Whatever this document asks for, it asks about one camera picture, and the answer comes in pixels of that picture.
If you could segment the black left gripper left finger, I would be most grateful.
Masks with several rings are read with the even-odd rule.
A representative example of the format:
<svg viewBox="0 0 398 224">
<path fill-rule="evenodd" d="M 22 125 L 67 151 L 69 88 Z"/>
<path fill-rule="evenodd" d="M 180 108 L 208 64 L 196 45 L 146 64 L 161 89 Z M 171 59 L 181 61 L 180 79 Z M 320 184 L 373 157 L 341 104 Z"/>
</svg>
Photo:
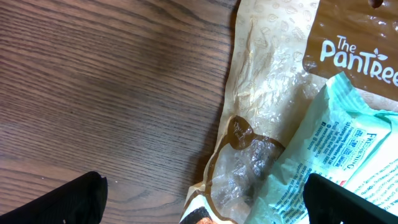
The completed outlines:
<svg viewBox="0 0 398 224">
<path fill-rule="evenodd" d="M 108 198 L 108 181 L 95 171 L 1 215 L 1 223 L 99 224 Z"/>
</svg>

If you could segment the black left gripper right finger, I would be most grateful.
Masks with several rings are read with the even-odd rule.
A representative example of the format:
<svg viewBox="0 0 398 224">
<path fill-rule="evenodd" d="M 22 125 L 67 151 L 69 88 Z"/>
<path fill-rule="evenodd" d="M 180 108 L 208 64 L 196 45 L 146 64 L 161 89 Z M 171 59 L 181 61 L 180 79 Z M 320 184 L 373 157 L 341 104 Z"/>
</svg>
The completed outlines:
<svg viewBox="0 0 398 224">
<path fill-rule="evenodd" d="M 397 224 L 396 215 L 315 173 L 305 183 L 303 201 L 310 224 Z"/>
</svg>

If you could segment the mint green wet wipes pack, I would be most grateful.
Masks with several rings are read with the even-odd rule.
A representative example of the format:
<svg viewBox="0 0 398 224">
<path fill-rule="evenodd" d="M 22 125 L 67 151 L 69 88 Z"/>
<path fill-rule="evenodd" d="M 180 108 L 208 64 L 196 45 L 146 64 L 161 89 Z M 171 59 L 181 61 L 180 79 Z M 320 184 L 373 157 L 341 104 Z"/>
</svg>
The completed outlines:
<svg viewBox="0 0 398 224">
<path fill-rule="evenodd" d="M 372 109 L 343 72 L 330 78 L 275 161 L 246 223 L 308 223 L 303 190 L 309 175 L 345 185 L 392 138 L 396 122 L 396 112 Z"/>
</svg>

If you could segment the brown snack packet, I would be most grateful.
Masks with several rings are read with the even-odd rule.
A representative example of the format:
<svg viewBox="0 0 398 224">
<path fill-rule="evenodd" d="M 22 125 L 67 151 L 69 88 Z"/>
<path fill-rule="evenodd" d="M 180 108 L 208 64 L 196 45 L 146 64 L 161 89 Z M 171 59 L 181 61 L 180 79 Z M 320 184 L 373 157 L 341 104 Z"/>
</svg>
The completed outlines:
<svg viewBox="0 0 398 224">
<path fill-rule="evenodd" d="M 218 142 L 180 222 L 246 223 L 311 102 L 341 72 L 372 109 L 397 113 L 396 1 L 242 1 Z M 339 186 L 397 215 L 393 129 Z"/>
</svg>

